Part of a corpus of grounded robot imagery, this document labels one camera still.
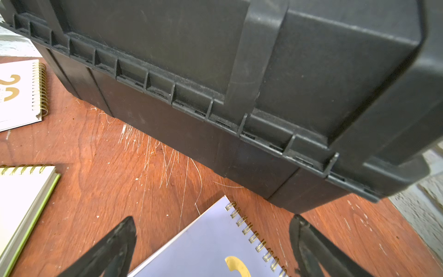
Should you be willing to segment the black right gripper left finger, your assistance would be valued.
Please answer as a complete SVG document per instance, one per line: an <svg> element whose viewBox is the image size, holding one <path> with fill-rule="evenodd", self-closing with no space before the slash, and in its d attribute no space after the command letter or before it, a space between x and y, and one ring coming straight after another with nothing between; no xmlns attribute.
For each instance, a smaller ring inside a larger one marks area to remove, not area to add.
<svg viewBox="0 0 443 277"><path fill-rule="evenodd" d="M59 276L125 277L129 273L136 240L135 222L132 216L128 216Z"/></svg>

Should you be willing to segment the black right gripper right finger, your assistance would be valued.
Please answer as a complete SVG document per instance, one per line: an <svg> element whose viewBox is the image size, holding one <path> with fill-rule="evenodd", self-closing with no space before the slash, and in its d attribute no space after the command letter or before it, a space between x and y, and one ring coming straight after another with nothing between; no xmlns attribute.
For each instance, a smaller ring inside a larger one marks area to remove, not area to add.
<svg viewBox="0 0 443 277"><path fill-rule="evenodd" d="M354 262L301 215L294 215L289 235L298 273L302 277L370 277L371 274Z"/></svg>

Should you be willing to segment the purple 2026 desk calendar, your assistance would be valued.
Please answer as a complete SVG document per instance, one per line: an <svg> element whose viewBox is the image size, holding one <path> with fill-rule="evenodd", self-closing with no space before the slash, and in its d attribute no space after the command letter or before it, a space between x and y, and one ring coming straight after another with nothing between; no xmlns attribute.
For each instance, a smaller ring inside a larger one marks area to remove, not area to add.
<svg viewBox="0 0 443 277"><path fill-rule="evenodd" d="M239 211L221 197L130 276L286 277L287 270Z"/></svg>

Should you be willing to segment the green 2026 desk calendar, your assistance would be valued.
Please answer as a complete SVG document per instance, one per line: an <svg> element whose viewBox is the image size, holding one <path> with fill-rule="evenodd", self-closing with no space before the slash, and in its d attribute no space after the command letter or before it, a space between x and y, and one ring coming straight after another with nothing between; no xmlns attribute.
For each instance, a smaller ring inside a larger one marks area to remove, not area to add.
<svg viewBox="0 0 443 277"><path fill-rule="evenodd" d="M1 276L12 272L61 175L53 165L1 166Z"/></svg>

